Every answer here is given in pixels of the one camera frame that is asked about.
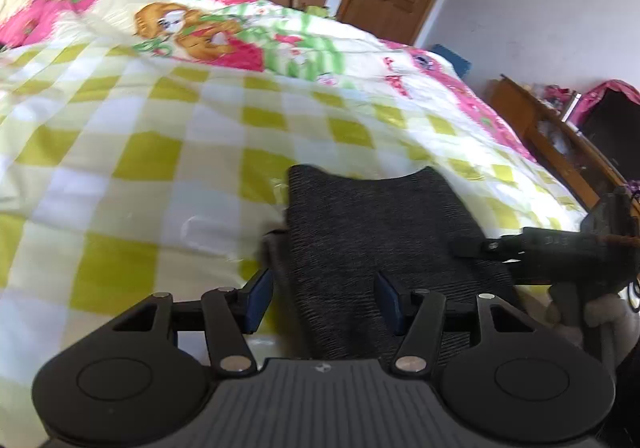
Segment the white gloved right hand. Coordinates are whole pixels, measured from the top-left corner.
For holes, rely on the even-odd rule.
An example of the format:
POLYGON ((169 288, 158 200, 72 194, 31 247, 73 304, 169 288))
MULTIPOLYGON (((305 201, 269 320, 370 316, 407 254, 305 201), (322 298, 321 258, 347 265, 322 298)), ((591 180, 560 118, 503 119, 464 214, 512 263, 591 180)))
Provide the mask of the white gloved right hand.
POLYGON ((551 328, 588 354, 597 354, 608 370, 616 369, 637 346, 639 314, 617 293, 603 294, 582 306, 575 283, 555 283, 549 294, 546 319, 551 328))

